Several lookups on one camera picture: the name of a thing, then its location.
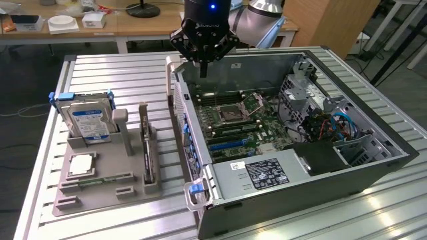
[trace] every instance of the aluminum extrusion table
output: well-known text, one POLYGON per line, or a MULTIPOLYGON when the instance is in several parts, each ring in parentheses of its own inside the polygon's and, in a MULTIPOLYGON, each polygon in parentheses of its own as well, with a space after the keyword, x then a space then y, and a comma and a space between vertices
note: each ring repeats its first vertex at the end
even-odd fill
MULTIPOLYGON (((219 239, 423 238, 427 236, 427 132, 330 50, 320 47, 299 49, 312 51, 420 156, 400 171, 383 177, 363 193, 231 232, 219 239)), ((68 57, 56 89, 56 94, 96 93, 112 89, 118 108, 130 112, 131 129, 138 128, 140 123, 138 104, 148 102, 150 121, 159 130, 164 196, 151 202, 118 208, 61 217, 52 215, 68 129, 55 109, 51 109, 16 240, 198 238, 195 217, 186 207, 183 170, 167 104, 166 57, 175 54, 162 52, 68 57)), ((324 76, 319 74, 318 77, 324 90, 338 95, 339 91, 324 76)))

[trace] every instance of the warning label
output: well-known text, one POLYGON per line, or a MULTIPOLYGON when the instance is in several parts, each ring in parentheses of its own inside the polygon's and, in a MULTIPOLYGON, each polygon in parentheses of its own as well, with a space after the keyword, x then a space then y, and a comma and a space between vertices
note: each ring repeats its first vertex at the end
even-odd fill
POLYGON ((268 189, 290 182, 276 158, 246 165, 256 190, 268 189))

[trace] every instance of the motherboard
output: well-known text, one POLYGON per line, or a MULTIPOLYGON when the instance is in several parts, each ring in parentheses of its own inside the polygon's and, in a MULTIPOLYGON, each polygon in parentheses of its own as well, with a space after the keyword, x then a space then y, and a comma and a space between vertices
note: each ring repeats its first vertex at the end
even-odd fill
POLYGON ((196 96, 196 113, 214 163, 278 152, 294 143, 278 118, 279 99, 263 92, 196 96))

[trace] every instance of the hard drive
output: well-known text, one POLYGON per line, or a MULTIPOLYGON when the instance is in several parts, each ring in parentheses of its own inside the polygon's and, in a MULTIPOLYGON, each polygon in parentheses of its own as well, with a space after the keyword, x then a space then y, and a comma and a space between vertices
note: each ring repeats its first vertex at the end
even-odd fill
POLYGON ((88 145, 111 142, 116 133, 113 122, 113 93, 75 94, 61 93, 51 97, 51 103, 65 121, 72 138, 84 138, 88 145))

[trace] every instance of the white bowl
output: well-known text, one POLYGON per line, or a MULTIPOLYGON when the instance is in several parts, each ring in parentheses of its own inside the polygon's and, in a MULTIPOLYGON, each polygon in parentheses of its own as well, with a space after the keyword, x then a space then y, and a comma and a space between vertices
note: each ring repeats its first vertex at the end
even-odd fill
POLYGON ((48 20, 48 23, 55 27, 64 28, 75 24, 75 19, 71 16, 55 16, 48 20))

